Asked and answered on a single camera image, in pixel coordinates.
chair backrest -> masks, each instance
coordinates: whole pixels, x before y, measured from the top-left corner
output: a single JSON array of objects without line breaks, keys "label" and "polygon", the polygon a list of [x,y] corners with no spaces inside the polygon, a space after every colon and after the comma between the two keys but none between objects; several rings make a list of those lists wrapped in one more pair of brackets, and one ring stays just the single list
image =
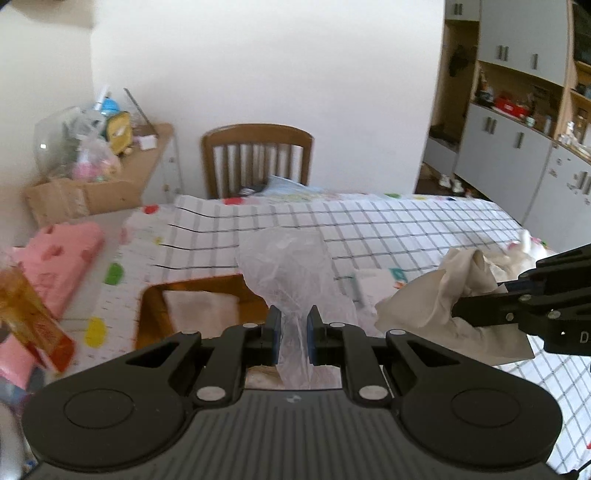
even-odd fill
[{"label": "chair backrest", "polygon": [[286,125],[228,125],[206,133],[201,146],[209,197],[231,197],[270,174],[295,175],[308,185],[313,142],[309,133]]}]

cabinet handle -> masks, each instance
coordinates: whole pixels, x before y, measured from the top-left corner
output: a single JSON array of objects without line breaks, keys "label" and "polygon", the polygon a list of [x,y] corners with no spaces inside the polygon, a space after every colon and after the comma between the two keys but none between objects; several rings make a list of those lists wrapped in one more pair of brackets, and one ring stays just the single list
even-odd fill
[{"label": "cabinet handle", "polygon": [[525,137],[525,133],[519,132],[517,134],[517,144],[515,145],[515,148],[521,148],[523,144],[523,137]]},{"label": "cabinet handle", "polygon": [[587,179],[587,172],[586,171],[582,171],[581,173],[579,173],[579,175],[577,176],[577,186],[576,186],[577,190],[583,190],[583,185],[584,185],[586,179]]}]

white towel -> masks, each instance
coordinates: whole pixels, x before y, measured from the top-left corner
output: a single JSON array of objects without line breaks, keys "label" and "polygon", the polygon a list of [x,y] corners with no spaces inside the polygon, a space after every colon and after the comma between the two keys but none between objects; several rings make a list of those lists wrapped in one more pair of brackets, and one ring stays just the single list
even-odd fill
[{"label": "white towel", "polygon": [[386,332],[403,329],[488,365],[531,359],[527,335],[517,325],[473,327],[452,317],[460,297],[502,293],[477,249],[450,248],[438,270],[416,278],[376,306],[375,326]]}]

cabinet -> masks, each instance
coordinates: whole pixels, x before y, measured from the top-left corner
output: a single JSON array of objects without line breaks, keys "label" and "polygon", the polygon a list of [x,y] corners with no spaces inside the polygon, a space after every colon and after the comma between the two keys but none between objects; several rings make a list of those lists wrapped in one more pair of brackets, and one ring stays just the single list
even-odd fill
[{"label": "cabinet", "polygon": [[480,20],[480,0],[446,0],[446,20]]},{"label": "cabinet", "polygon": [[563,252],[591,242],[591,166],[556,147],[524,227],[553,250]]},{"label": "cabinet", "polygon": [[482,0],[478,59],[564,85],[566,0]]},{"label": "cabinet", "polygon": [[456,164],[457,152],[451,149],[443,140],[428,137],[425,145],[423,161],[448,177],[453,175],[453,167]]},{"label": "cabinet", "polygon": [[523,223],[550,145],[518,122],[471,105],[456,174]]},{"label": "cabinet", "polygon": [[152,172],[141,201],[143,205],[173,203],[176,196],[182,192],[176,146],[172,138],[162,153],[161,161]]},{"label": "cabinet", "polygon": [[455,173],[479,190],[479,186],[484,183],[484,171],[493,151],[490,133],[493,115],[494,113],[485,108],[470,105],[456,163]]}]

white wall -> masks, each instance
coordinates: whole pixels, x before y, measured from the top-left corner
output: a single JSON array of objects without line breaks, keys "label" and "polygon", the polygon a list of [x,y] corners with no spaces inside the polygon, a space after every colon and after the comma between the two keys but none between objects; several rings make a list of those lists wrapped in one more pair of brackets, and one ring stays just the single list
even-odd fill
[{"label": "white wall", "polygon": [[90,0],[14,0],[0,11],[0,248],[35,231],[22,199],[37,179],[39,120],[92,101]]},{"label": "white wall", "polygon": [[96,0],[95,89],[128,87],[177,128],[188,193],[199,138],[287,124],[316,138],[311,183],[412,192],[439,63],[444,0]]}]

